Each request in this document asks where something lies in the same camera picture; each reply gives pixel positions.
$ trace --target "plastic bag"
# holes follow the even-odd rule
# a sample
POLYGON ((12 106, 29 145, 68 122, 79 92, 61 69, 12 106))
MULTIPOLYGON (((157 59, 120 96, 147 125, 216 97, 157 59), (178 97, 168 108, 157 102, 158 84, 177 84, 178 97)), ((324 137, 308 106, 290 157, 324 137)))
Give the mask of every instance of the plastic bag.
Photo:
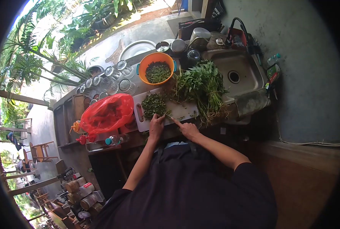
POLYGON ((89 134, 113 131, 131 120, 133 107, 133 98, 129 94, 102 98, 82 114, 80 127, 89 134))

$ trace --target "black shirt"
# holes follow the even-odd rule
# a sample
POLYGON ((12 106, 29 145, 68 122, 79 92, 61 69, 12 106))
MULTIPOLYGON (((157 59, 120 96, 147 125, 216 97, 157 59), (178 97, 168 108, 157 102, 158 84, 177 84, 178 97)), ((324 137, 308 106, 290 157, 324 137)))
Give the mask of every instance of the black shirt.
POLYGON ((274 228, 277 206, 265 173, 240 164, 230 181, 175 145, 152 161, 136 188, 116 190, 94 228, 274 228))

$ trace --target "sink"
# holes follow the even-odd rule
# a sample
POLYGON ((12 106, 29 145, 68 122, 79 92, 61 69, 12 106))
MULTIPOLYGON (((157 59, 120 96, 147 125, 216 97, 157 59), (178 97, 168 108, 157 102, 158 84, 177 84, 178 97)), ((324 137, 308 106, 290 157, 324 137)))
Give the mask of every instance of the sink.
POLYGON ((234 96, 263 88, 268 82, 256 55, 234 49, 216 49, 204 52, 202 57, 213 60, 223 75, 223 86, 228 91, 222 96, 226 105, 234 102, 234 96))

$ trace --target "drain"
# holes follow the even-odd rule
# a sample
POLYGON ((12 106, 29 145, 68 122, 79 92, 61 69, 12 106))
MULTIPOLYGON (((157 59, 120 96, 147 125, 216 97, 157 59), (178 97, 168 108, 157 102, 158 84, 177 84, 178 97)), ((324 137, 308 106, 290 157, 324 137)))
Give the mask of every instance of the drain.
POLYGON ((235 71, 229 71, 229 80, 234 83, 234 84, 237 84, 240 82, 240 77, 239 75, 237 74, 237 72, 235 71))

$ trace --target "cutting board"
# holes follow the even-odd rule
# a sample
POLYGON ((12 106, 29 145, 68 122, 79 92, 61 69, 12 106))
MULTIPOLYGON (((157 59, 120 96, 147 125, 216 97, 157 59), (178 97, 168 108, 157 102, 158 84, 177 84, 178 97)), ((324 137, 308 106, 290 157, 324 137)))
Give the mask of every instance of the cutting board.
MULTIPOLYGON (((140 132, 148 131, 149 123, 150 123, 150 120, 145 120, 143 118, 143 111, 141 108, 142 101, 145 99, 148 93, 154 94, 154 93, 161 93, 161 92, 163 92, 163 89, 157 88, 157 89, 133 96, 133 101, 135 103, 134 110, 135 110, 135 117, 136 117, 136 122, 138 126, 138 131, 140 132)), ((187 102, 187 103, 182 103, 182 105, 180 105, 179 103, 167 101, 165 104, 166 104, 166 109, 172 111, 170 116, 176 119, 184 117, 180 121, 187 120, 187 119, 190 119, 190 118, 193 118, 199 115, 197 105, 195 105, 194 103, 187 102)), ((169 117, 165 117, 164 126, 172 124, 172 123, 174 122, 169 117)))

